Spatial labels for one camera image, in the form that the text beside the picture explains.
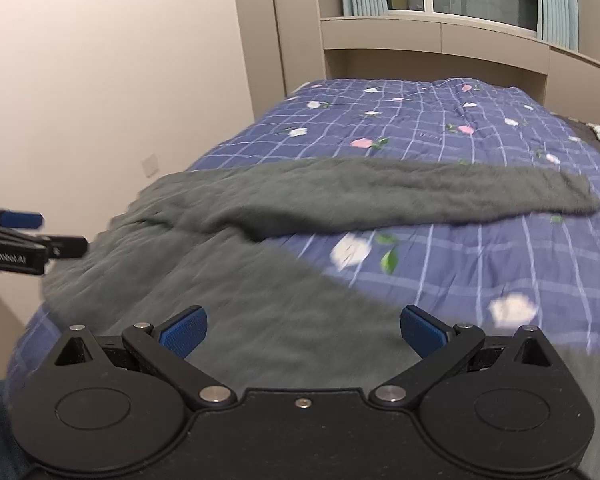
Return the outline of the grey fleece pants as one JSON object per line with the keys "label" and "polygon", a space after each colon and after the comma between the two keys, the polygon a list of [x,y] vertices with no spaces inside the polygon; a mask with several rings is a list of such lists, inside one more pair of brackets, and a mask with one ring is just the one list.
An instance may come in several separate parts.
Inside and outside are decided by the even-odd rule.
{"label": "grey fleece pants", "polygon": [[600,479],[600,353],[428,314],[278,236],[588,217],[584,177],[306,159],[172,174],[44,282],[61,337],[15,412],[44,479]]}

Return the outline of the beige built-in cabinet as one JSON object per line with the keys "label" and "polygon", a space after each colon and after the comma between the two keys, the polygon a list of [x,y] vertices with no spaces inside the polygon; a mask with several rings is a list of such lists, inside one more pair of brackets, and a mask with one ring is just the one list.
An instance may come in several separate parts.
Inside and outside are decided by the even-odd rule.
{"label": "beige built-in cabinet", "polygon": [[581,0],[577,51],[425,4],[422,12],[358,18],[344,15],[341,0],[236,0],[253,113],[317,79],[468,76],[600,124],[600,0]]}

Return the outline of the light blue right curtain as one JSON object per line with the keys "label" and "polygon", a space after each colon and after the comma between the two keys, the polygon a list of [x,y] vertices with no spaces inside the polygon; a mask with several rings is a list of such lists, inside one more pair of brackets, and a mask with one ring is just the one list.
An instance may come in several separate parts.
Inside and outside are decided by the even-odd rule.
{"label": "light blue right curtain", "polygon": [[578,0],[538,0],[539,40],[553,46],[579,50]]}

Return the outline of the white wall socket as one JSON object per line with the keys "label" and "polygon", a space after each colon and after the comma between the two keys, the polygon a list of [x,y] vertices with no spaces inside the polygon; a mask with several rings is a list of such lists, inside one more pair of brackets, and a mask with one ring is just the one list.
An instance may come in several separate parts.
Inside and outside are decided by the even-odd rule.
{"label": "white wall socket", "polygon": [[140,162],[143,174],[147,179],[155,177],[160,172],[158,157],[156,154],[151,154]]}

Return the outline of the blue checked floral quilt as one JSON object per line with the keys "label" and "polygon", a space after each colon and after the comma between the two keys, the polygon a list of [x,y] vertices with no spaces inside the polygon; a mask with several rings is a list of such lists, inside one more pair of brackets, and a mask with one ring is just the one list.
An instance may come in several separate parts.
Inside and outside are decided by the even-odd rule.
{"label": "blue checked floral quilt", "polygon": [[189,362],[236,389],[368,387],[413,357],[398,341],[398,307],[329,278],[276,237],[599,210],[585,177],[529,167],[314,158],[170,174],[85,257],[44,278],[42,313],[15,348],[5,392],[23,388],[72,324],[114,335],[194,304],[211,333]]}

